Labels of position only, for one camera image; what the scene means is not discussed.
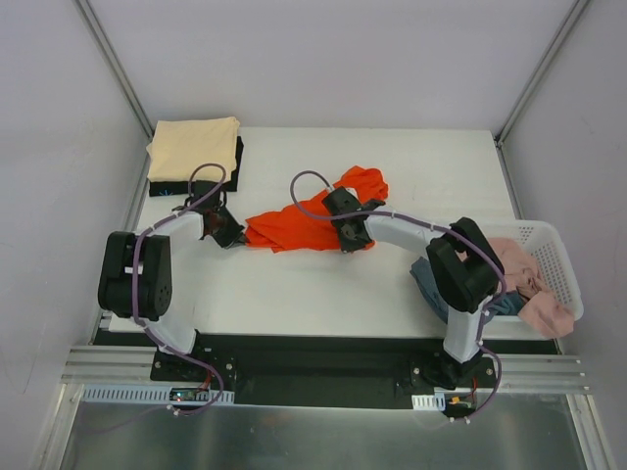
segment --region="white tabletop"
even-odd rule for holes
[[[513,219],[488,131],[242,128],[239,189],[228,207],[247,217],[291,204],[289,183],[315,169],[330,181],[353,165],[377,167],[390,186],[388,204],[420,218]],[[297,194],[322,189],[304,177]],[[138,227],[167,215],[183,196],[146,198]],[[202,333],[352,337],[443,337],[409,274],[416,255],[377,244],[352,255],[300,250],[274,254],[211,240],[172,260],[172,314]],[[114,317],[112,331],[136,331]],[[487,338],[540,339],[521,321],[491,322]]]

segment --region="folded beige shirt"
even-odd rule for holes
[[[157,122],[155,137],[146,147],[150,155],[150,181],[187,181],[194,169],[202,164],[220,164],[230,181],[237,167],[235,147],[239,121],[235,117],[209,120]],[[219,168],[203,168],[195,180],[220,181]]]

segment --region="white basket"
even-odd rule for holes
[[[487,238],[504,237],[518,242],[538,260],[540,269],[557,299],[570,308],[578,320],[584,314],[581,291],[561,238],[555,228],[539,220],[487,222],[475,220]],[[517,316],[496,316],[494,320],[519,320]]]

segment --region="gray wall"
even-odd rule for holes
[[[92,0],[149,118],[503,125],[572,0]]]
[[[626,2],[592,3],[506,149],[525,217],[552,222],[572,259],[586,311],[566,344],[627,468]]]
[[[0,6],[0,467],[25,469],[145,139],[69,0]]]

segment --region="orange shirt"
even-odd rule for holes
[[[370,199],[385,201],[388,197],[388,185],[383,180],[381,171],[376,168],[363,169],[353,166],[337,181],[334,187],[354,188],[358,199],[363,204]],[[328,193],[320,191],[301,204],[310,212],[330,215],[322,204]],[[282,211],[266,212],[246,220],[248,246],[271,248],[275,253],[287,250],[339,250],[340,241],[335,227],[330,220],[316,220],[291,205]]]

